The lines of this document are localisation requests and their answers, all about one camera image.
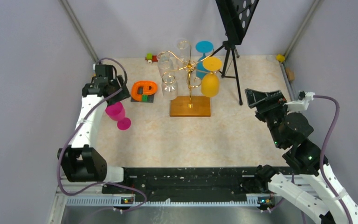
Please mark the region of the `pink wine glass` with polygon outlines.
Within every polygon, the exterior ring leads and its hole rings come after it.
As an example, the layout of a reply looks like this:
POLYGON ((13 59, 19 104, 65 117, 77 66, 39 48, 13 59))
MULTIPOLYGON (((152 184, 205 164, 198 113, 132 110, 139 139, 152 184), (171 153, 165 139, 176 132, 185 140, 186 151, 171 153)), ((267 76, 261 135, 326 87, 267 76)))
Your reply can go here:
POLYGON ((127 130, 131 126, 131 120, 126 117, 126 112, 123 104, 121 102, 116 102, 110 106, 107 106, 105 113, 108 117, 117 123, 117 128, 119 130, 127 130))

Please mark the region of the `yellow wine glass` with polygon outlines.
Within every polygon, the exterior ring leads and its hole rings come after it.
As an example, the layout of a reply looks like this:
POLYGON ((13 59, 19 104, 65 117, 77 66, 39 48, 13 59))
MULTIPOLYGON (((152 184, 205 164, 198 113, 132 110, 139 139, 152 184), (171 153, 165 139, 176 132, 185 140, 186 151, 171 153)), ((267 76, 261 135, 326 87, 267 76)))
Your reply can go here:
POLYGON ((201 93, 208 98, 212 98, 220 90, 220 81, 216 72, 220 70, 222 61, 215 56, 210 56, 203 61, 203 66, 208 73, 202 79, 201 93))

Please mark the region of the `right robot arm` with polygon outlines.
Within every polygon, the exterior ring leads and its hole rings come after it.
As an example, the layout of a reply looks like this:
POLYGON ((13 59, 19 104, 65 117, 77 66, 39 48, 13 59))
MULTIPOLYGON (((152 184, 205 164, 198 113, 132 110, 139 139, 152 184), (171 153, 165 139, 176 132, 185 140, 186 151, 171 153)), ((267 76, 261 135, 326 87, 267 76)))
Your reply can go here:
POLYGON ((248 106, 255 108, 255 116, 267 124, 276 148, 286 150, 283 159, 317 195, 302 190, 269 165, 261 166, 256 172, 256 189, 280 195, 316 224, 358 224, 358 205, 337 179, 325 156, 339 117, 339 103, 335 102, 333 121, 323 145, 318 147, 309 140, 314 129, 303 114, 311 101, 317 98, 315 93, 301 91, 298 99, 291 102, 279 90, 261 92, 246 89, 245 94, 248 106))

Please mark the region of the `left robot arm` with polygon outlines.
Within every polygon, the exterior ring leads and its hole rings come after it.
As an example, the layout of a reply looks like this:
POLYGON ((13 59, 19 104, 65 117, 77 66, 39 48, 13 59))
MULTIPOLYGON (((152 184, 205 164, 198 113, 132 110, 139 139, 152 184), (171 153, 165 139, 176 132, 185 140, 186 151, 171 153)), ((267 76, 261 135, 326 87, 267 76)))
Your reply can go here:
POLYGON ((128 98, 125 76, 93 77, 82 89, 81 110, 75 132, 57 152, 59 171, 69 182, 109 182, 120 193, 127 192, 131 181, 121 167, 110 167, 96 150, 102 115, 108 106, 128 98))

